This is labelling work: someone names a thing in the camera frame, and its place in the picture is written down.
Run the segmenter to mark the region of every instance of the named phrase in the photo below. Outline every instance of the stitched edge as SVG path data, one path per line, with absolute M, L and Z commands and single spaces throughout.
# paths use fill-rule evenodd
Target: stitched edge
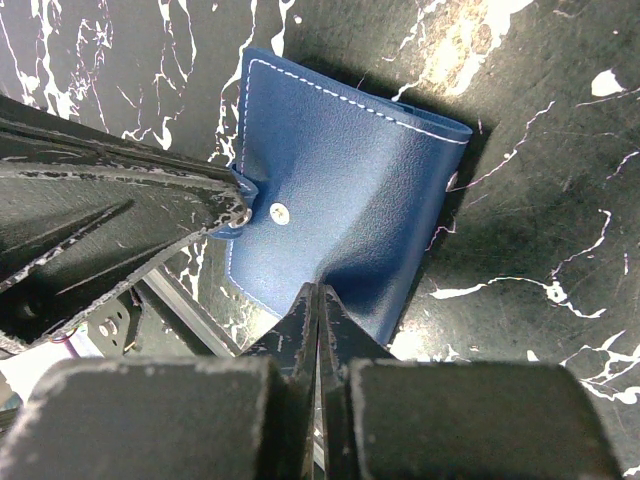
M 461 141 L 461 140 L 452 140 L 450 138 L 446 138 L 446 137 L 441 137 L 440 135 L 436 135 L 435 133 L 429 132 L 427 130 L 422 130 L 420 128 L 414 127 L 412 125 L 408 125 L 404 122 L 401 122 L 399 120 L 396 120 L 393 117 L 389 117 L 388 115 L 385 115 L 384 113 L 378 112 L 376 110 L 374 110 L 373 108 L 369 108 L 366 105 L 363 105 L 361 103 L 358 103 L 354 100 L 350 100 L 349 98 L 343 96 L 343 95 L 339 95 L 335 92 L 332 92 L 331 90 L 327 90 L 326 88 L 321 87 L 320 85 L 317 85 L 313 82 L 310 82 L 309 80 L 307 80 L 306 78 L 300 77 L 299 75 L 295 75 L 294 73 L 291 73 L 287 70 L 283 70 L 282 68 L 278 68 L 275 65 L 259 59 L 259 58 L 254 58 L 249 62 L 249 68 L 247 71 L 247 85 L 245 87 L 245 97 L 244 97 L 244 118 L 242 119 L 242 141 L 243 141 L 243 146 L 242 146 L 242 156 L 240 158 L 240 174 L 244 174 L 244 159 L 247 153 L 247 116 L 249 114 L 249 85 L 251 83 L 251 68 L 253 67 L 253 64 L 255 62 L 261 63 L 263 65 L 266 65 L 267 67 L 271 68 L 272 70 L 275 70 L 276 72 L 282 73 L 283 75 L 286 75 L 288 77 L 294 78 L 296 80 L 298 80 L 299 82 L 304 83 L 305 85 L 309 85 L 310 87 L 314 87 L 316 90 L 321 91 L 322 93 L 326 93 L 328 95 L 331 95 L 332 97 L 337 98 L 338 100 L 341 100 L 343 102 L 347 102 L 349 105 L 353 105 L 356 106 L 366 112 L 369 112 L 373 115 L 376 115 L 378 117 L 384 118 L 385 120 L 389 121 L 389 122 L 393 122 L 397 125 L 400 125 L 401 127 L 405 127 L 408 128 L 410 130 L 416 131 L 418 133 L 422 133 L 424 135 L 427 135 L 429 137 L 433 137 L 436 138 L 438 140 L 442 140 L 444 142 L 449 142 L 449 143 L 455 143 L 458 145 L 466 145 L 467 143 L 469 143 L 469 141 Z M 260 300 L 258 300 L 257 298 L 254 298 L 251 294 L 249 294 L 244 288 L 242 288 L 238 282 L 235 281 L 235 279 L 231 276 L 231 259 L 233 258 L 233 240 L 229 241 L 230 245 L 229 245 L 229 260 L 227 262 L 227 277 L 229 277 L 229 280 L 231 280 L 231 283 L 233 283 L 237 288 L 240 289 L 240 291 L 246 295 L 247 297 L 249 297 L 251 300 L 253 300 L 254 302 L 256 302 L 258 305 L 260 305 L 262 308 L 264 308 L 265 310 L 267 310 L 269 313 L 271 313 L 272 315 L 275 315 L 278 318 L 281 318 L 282 316 L 275 313 L 271 308 L 269 308 L 268 306 L 266 306 L 264 303 L 262 303 Z

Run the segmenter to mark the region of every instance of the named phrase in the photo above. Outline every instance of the black marble surface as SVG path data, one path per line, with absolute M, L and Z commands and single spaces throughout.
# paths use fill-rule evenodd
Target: black marble surface
M 636 0 L 0 0 L 3 94 L 203 161 L 235 157 L 246 46 L 475 135 L 391 346 L 566 365 L 640 478 Z M 169 262 L 240 345 L 275 321 L 211 239 Z

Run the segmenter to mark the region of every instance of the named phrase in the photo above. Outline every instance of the marble countertop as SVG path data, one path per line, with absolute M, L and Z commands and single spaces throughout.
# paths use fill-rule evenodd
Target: marble countertop
M 474 129 L 391 350 L 560 363 L 640 478 L 635 0 L 0 0 L 0 91 L 230 164 L 249 45 Z M 168 263 L 240 345 L 211 239 Z

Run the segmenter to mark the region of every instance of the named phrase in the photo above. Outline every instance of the blue leather wallet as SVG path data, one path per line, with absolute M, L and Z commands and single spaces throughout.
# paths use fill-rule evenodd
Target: blue leather wallet
M 245 51 L 235 168 L 258 189 L 227 276 L 277 317 L 331 285 L 388 343 L 471 129 Z

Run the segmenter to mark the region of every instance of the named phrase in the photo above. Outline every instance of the blue pouch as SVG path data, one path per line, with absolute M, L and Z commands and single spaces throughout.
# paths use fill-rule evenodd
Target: blue pouch
M 239 109 L 235 168 L 259 193 L 229 280 L 277 317 L 303 283 L 331 285 L 388 343 L 471 129 L 257 49 Z

